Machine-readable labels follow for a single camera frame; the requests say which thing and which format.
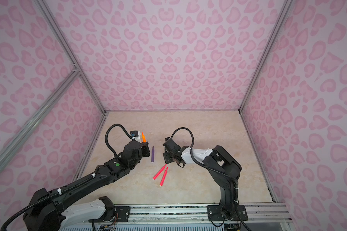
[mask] wall panel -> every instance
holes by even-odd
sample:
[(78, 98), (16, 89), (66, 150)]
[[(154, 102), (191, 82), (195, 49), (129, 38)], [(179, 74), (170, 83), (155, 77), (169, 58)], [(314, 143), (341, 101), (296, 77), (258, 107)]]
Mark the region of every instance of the wall panel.
[(347, 230), (347, 1), (296, 1), (244, 115), (298, 230)]
[(32, 1), (0, 1), (0, 151), (71, 68)]
[[(72, 181), (100, 118), (77, 78), (0, 174), (0, 227), (27, 206), (37, 190)], [(24, 226), (19, 217), (9, 230), (26, 230)]]
[(237, 109), (283, 0), (47, 3), (106, 109)]

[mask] red marker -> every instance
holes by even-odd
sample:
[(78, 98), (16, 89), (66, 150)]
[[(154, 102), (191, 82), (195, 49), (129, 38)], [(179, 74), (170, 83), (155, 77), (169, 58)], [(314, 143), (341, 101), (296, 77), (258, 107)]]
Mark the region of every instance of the red marker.
[(157, 179), (157, 177), (159, 176), (159, 174), (161, 174), (161, 172), (163, 171), (163, 169), (165, 169), (166, 164), (162, 167), (162, 169), (153, 177), (153, 180)]
[(166, 168), (165, 173), (163, 174), (163, 177), (162, 177), (161, 183), (159, 184), (159, 186), (160, 186), (160, 187), (162, 187), (163, 182), (165, 181), (165, 178), (166, 178), (166, 175), (167, 175), (167, 169), (168, 169), (168, 167)]

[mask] orange pen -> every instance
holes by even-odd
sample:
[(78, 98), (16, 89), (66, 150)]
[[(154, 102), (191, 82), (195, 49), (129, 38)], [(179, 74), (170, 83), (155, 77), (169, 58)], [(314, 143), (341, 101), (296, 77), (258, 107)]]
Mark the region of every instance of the orange pen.
[(161, 172), (165, 169), (166, 164), (162, 167), (162, 169), (153, 177), (153, 180), (157, 179), (157, 177), (159, 176), (159, 174), (161, 174)]
[(168, 169), (168, 167), (166, 168), (165, 173), (163, 174), (163, 177), (162, 177), (161, 183), (159, 184), (159, 186), (160, 186), (160, 187), (162, 187), (163, 182), (165, 182), (165, 178), (166, 178), (166, 175), (167, 175), (167, 169)]
[(143, 138), (143, 142), (145, 143), (147, 140), (145, 139), (144, 133), (141, 133), (141, 137)]

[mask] mounting plate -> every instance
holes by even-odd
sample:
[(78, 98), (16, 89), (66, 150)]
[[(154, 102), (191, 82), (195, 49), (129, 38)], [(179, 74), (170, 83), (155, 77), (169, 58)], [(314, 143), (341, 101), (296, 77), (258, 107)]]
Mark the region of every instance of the mounting plate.
[(118, 214), (117, 222), (127, 222), (130, 216), (130, 206), (116, 206), (116, 210)]
[[(220, 206), (207, 206), (208, 220), (209, 221), (223, 221), (223, 217), (220, 213), (220, 210), (221, 210)], [(242, 204), (238, 205), (238, 211), (239, 211), (240, 218), (243, 221), (247, 221), (248, 215), (247, 215), (247, 211), (245, 210), (245, 206)]]

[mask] purple marker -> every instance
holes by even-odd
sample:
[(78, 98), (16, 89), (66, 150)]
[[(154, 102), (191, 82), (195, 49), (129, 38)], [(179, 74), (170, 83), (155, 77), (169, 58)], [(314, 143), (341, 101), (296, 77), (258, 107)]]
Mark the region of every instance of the purple marker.
[(154, 146), (152, 147), (152, 163), (154, 163)]

